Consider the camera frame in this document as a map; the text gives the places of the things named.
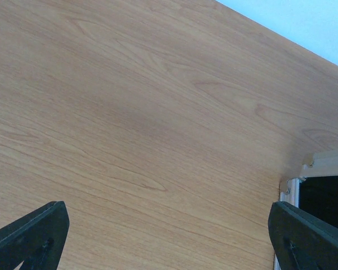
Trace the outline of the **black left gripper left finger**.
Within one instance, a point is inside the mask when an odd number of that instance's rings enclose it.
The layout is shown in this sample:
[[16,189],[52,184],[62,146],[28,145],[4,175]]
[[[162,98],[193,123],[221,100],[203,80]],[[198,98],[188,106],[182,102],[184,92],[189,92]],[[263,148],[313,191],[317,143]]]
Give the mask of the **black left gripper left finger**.
[[69,230],[63,201],[52,201],[0,229],[0,269],[57,269]]

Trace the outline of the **aluminium poker case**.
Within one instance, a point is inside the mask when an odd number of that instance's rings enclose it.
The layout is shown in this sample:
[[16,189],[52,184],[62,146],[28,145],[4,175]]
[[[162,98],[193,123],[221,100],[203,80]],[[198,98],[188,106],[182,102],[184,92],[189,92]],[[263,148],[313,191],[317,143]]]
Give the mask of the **aluminium poker case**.
[[[338,150],[309,154],[299,176],[279,185],[279,200],[338,229]],[[274,257],[274,269],[280,269]]]

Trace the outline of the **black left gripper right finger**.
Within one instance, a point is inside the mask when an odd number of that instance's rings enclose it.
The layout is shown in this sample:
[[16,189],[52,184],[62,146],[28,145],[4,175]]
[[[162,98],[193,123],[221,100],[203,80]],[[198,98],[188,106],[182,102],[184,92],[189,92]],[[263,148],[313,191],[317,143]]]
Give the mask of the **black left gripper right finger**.
[[272,204],[269,237],[280,269],[338,269],[338,229],[287,203]]

